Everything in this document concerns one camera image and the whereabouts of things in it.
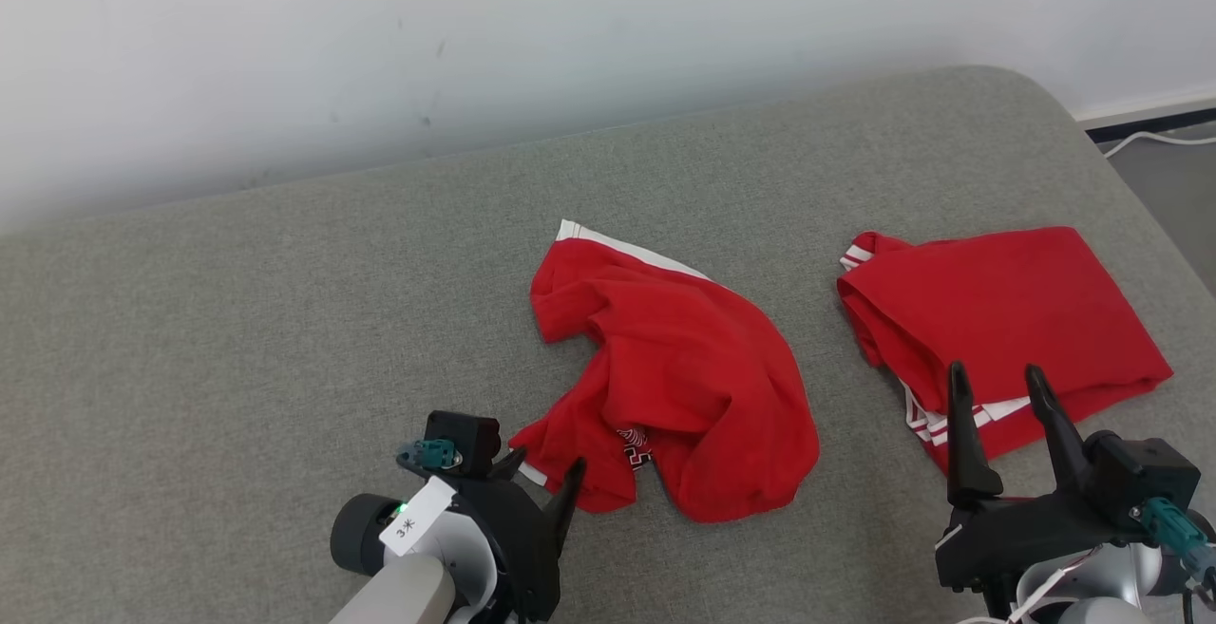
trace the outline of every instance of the baseboard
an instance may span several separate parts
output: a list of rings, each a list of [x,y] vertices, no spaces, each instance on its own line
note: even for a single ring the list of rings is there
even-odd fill
[[[1104,109],[1073,114],[1081,130],[1094,130],[1098,128],[1110,128],[1113,125],[1126,125],[1154,120],[1159,118],[1175,117],[1175,114],[1189,114],[1216,109],[1216,90],[1207,90],[1195,95],[1171,97],[1166,100],[1154,100],[1136,102],[1121,107],[1108,107]]]

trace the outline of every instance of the white label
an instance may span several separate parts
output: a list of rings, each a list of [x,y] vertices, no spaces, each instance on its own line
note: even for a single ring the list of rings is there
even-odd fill
[[[439,477],[432,477],[421,491],[402,504],[396,519],[381,532],[381,543],[398,556],[405,555],[447,510],[455,495],[456,489]]]

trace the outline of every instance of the folded red garment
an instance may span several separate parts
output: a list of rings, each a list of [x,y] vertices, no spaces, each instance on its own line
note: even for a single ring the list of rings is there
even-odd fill
[[[587,461],[578,506],[635,501],[649,454],[696,522],[789,504],[818,459],[794,356],[742,296],[653,252],[563,221],[531,285],[546,342],[586,335],[599,350],[544,420],[511,439],[551,491]]]
[[[840,259],[844,308],[871,365],[905,387],[907,425],[946,470],[946,375],[967,366],[990,457],[1042,438],[1023,371],[1043,369],[1074,421],[1173,371],[1071,227],[907,242],[863,232]]]

